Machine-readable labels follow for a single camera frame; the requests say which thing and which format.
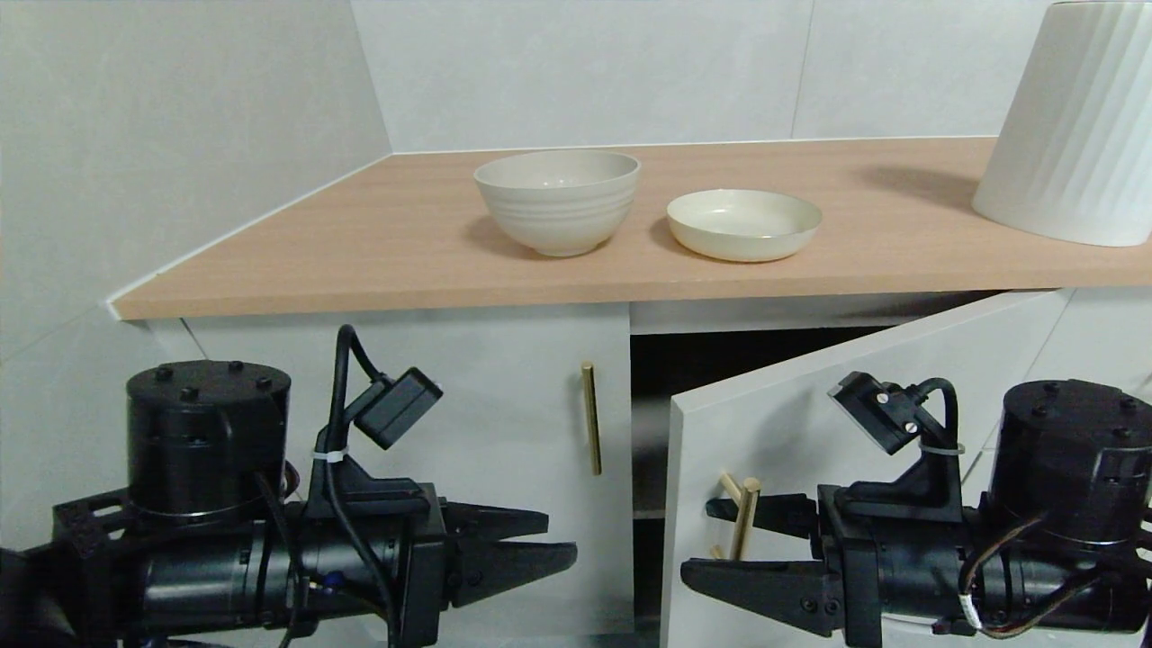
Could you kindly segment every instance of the white plate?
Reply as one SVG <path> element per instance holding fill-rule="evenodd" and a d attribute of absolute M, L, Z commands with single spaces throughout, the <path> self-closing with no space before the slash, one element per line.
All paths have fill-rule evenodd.
<path fill-rule="evenodd" d="M 808 201 L 752 189 L 712 189 L 668 203 L 668 226 L 685 248 L 723 261 L 763 262 L 801 250 L 824 219 Z"/>

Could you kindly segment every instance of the brass handle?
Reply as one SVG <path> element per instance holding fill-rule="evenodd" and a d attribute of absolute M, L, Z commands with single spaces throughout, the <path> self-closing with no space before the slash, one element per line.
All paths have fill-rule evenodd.
<path fill-rule="evenodd" d="M 591 362 L 581 366 L 584 383 L 584 417 L 588 420 L 588 445 L 592 452 L 592 474 L 604 472 L 600 460 L 600 420 L 596 413 L 596 374 Z"/>
<path fill-rule="evenodd" d="M 744 545 L 748 544 L 748 535 L 752 532 L 752 520 L 756 519 L 756 504 L 760 499 L 760 481 L 748 477 L 741 484 L 740 508 L 736 513 L 736 530 L 732 534 L 732 552 L 729 559 L 743 560 Z"/>

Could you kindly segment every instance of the white bowl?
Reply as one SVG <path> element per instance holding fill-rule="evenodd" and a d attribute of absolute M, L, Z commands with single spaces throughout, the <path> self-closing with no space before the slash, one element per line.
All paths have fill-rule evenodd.
<path fill-rule="evenodd" d="M 812 240 L 823 219 L 808 201 L 751 189 L 712 189 L 668 203 L 668 226 L 676 240 L 723 261 L 791 256 Z"/>
<path fill-rule="evenodd" d="M 506 234 L 547 256 L 607 241 L 631 210 L 641 163 L 591 149 L 538 151 L 490 161 L 473 179 Z"/>

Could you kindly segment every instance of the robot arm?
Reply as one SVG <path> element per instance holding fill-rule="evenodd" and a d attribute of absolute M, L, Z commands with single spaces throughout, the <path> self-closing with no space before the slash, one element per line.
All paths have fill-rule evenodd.
<path fill-rule="evenodd" d="M 920 407 L 948 400 L 941 425 Z M 955 394 L 946 380 L 901 389 L 866 374 L 832 395 L 886 452 L 920 440 L 893 483 L 764 496 L 752 526 L 811 543 L 811 562 L 690 559 L 692 590 L 823 636 L 881 647 L 881 616 L 924 617 L 937 634 L 1008 639 L 1032 627 L 1137 632 L 1152 547 L 1152 407 L 1081 380 L 1017 385 L 1003 400 L 991 488 L 961 505 Z M 706 512 L 736 520 L 730 499 Z"/>
<path fill-rule="evenodd" d="M 349 353 L 370 379 L 346 405 Z M 562 572 L 571 543 L 533 511 L 448 502 L 433 484 L 374 479 L 347 453 L 355 424 L 387 450 L 440 398 L 410 369 L 376 370 L 351 326 L 336 341 L 333 409 L 306 502 L 285 461 L 289 377 L 242 362 L 180 362 L 128 382 L 129 483 L 53 507 L 52 542 L 3 552 L 0 646 L 159 646 L 265 627 L 281 646 L 324 619 L 377 613 L 389 645 L 437 642 L 440 613 Z"/>

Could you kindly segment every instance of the cable tie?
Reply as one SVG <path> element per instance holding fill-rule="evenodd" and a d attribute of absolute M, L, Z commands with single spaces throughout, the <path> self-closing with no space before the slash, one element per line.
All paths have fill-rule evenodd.
<path fill-rule="evenodd" d="M 984 628 L 984 624 L 980 623 L 980 613 L 976 611 L 976 603 L 972 603 L 971 594 L 960 595 L 960 609 L 964 611 L 964 618 L 968 619 L 968 625 L 972 626 L 975 630 Z"/>
<path fill-rule="evenodd" d="M 316 461 L 326 461 L 328 464 L 340 464 L 348 457 L 348 446 L 343 450 L 333 450 L 332 452 L 313 452 L 312 459 Z"/>
<path fill-rule="evenodd" d="M 963 454 L 964 452 L 967 452 L 967 449 L 964 447 L 964 444 L 962 444 L 962 443 L 957 442 L 956 443 L 956 450 L 950 450 L 950 449 L 947 449 L 947 447 L 937 447 L 934 445 L 926 445 L 924 443 L 924 437 L 920 437 L 920 450 L 923 450 L 924 452 L 927 452 L 929 454 L 941 454 L 943 457 L 960 457 L 961 454 Z"/>

